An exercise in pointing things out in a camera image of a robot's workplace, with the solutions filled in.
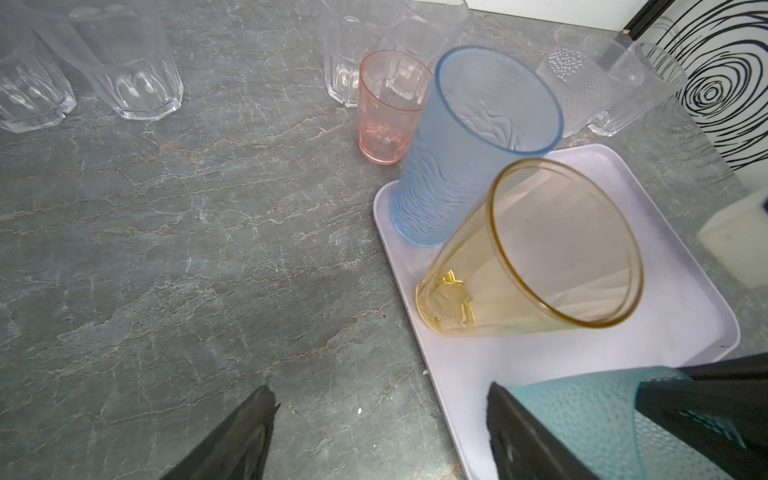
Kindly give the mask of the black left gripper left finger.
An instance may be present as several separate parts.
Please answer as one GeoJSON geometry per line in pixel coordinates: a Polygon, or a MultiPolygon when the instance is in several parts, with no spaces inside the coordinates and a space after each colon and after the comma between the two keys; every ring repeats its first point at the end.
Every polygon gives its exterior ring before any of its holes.
{"type": "Polygon", "coordinates": [[[274,392],[258,387],[164,477],[261,479],[278,408],[274,392]]]}

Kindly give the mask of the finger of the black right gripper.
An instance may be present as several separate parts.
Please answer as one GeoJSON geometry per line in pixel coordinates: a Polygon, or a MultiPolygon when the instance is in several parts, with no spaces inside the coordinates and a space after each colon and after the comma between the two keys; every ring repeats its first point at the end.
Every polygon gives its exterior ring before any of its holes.
{"type": "Polygon", "coordinates": [[[767,477],[767,355],[685,366],[644,382],[636,410],[734,479],[767,477]]]}

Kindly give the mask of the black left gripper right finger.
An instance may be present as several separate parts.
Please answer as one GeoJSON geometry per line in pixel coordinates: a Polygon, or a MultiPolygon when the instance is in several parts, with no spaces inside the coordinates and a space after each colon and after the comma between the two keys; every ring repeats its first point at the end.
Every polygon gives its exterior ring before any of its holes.
{"type": "Polygon", "coordinates": [[[499,479],[596,477],[506,388],[493,382],[487,400],[486,425],[499,479]]]}

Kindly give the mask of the teal dimpled plastic glass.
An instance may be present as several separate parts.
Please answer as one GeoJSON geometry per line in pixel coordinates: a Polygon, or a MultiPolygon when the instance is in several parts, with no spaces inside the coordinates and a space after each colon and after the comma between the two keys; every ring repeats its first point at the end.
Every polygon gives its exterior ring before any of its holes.
{"type": "Polygon", "coordinates": [[[642,383],[683,379],[678,370],[614,370],[507,390],[595,479],[734,479],[636,410],[642,383]]]}

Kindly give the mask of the tall yellow plastic glass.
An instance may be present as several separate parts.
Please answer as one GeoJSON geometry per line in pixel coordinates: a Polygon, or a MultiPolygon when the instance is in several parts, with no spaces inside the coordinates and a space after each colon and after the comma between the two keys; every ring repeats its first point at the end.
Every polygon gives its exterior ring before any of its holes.
{"type": "Polygon", "coordinates": [[[576,169],[531,158],[496,177],[415,303],[444,336],[522,335],[620,324],[643,289],[641,250],[616,203],[576,169]]]}

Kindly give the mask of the tall blue textured glass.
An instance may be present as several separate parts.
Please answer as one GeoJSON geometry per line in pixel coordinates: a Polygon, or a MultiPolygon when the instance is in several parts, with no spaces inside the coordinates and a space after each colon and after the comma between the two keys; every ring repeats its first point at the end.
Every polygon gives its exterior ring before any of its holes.
{"type": "Polygon", "coordinates": [[[438,61],[395,190],[391,218],[409,243],[447,240],[508,165],[560,142],[561,107],[513,57],[460,46],[438,61]]]}

